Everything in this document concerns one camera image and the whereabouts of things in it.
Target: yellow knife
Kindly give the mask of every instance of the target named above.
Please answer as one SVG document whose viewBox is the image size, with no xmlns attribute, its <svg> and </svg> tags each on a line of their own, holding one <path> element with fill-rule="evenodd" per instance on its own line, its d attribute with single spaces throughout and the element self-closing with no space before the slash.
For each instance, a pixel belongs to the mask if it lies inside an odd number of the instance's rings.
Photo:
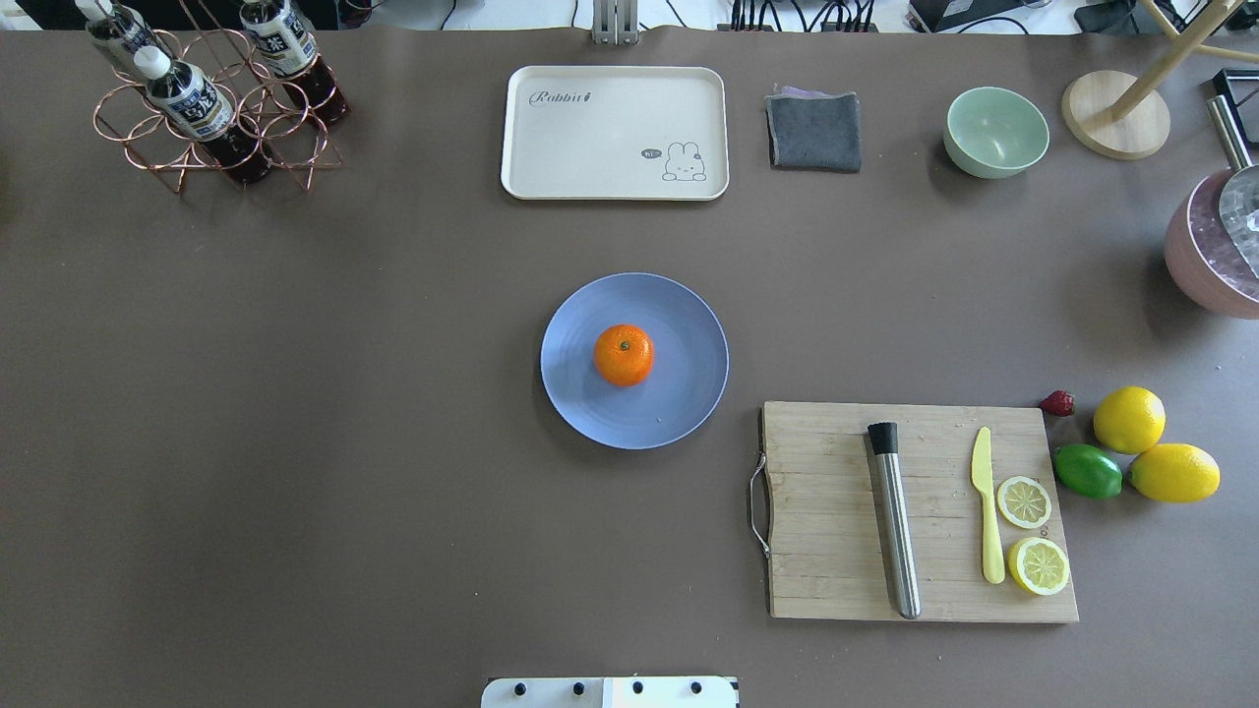
<svg viewBox="0 0 1259 708">
<path fill-rule="evenodd" d="M 1006 564 L 1001 559 L 1001 532 L 997 529 L 997 505 L 992 496 L 992 431 L 987 426 L 974 436 L 971 484 L 980 491 L 980 505 L 983 509 L 983 577 L 997 585 L 1006 580 Z"/>
</svg>

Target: mint green bowl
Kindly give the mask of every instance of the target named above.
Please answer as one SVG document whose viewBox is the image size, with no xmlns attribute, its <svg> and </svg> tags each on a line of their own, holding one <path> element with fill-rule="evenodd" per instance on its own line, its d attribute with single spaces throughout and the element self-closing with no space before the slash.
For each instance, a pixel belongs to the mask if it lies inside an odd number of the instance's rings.
<svg viewBox="0 0 1259 708">
<path fill-rule="evenodd" d="M 972 88 L 948 107 L 948 156 L 983 179 L 1013 176 L 1049 150 L 1049 123 L 1031 101 L 996 86 Z"/>
</svg>

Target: cutting board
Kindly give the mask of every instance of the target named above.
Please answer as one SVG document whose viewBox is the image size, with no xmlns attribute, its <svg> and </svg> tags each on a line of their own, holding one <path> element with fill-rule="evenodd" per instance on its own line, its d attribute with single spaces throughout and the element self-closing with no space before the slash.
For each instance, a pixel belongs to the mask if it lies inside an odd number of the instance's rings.
<svg viewBox="0 0 1259 708">
<path fill-rule="evenodd" d="M 1029 476 L 1049 491 L 1040 529 L 1000 517 L 1003 554 L 1029 535 L 1068 552 L 1039 408 L 787 403 L 762 409 L 769 485 L 769 614 L 774 617 L 906 621 L 890 600 L 879 540 L 866 426 L 893 421 L 910 517 L 923 614 L 915 622 L 1078 622 L 1074 578 L 1040 597 L 983 580 L 980 495 L 971 448 L 992 428 L 993 486 Z"/>
</svg>

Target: lemon slice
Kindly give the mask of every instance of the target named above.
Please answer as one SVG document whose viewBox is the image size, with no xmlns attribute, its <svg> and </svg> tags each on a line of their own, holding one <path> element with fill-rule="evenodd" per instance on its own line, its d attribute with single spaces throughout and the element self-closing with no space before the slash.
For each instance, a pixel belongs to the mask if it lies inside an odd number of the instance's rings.
<svg viewBox="0 0 1259 708">
<path fill-rule="evenodd" d="M 1049 520 L 1054 510 L 1049 493 L 1031 477 L 1010 477 L 997 488 L 997 509 L 1011 524 L 1036 529 Z"/>
<path fill-rule="evenodd" d="M 1071 577 L 1066 553 L 1049 539 L 1031 537 L 1010 547 L 1010 574 L 1034 595 L 1056 595 Z"/>
</svg>

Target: black muddler tip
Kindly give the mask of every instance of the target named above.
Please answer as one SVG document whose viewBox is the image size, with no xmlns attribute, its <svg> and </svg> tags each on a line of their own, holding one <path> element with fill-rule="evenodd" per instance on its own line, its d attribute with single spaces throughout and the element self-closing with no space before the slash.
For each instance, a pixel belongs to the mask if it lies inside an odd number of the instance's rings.
<svg viewBox="0 0 1259 708">
<path fill-rule="evenodd" d="M 866 428 L 870 431 L 870 447 L 875 455 L 896 454 L 896 423 L 874 423 Z"/>
</svg>

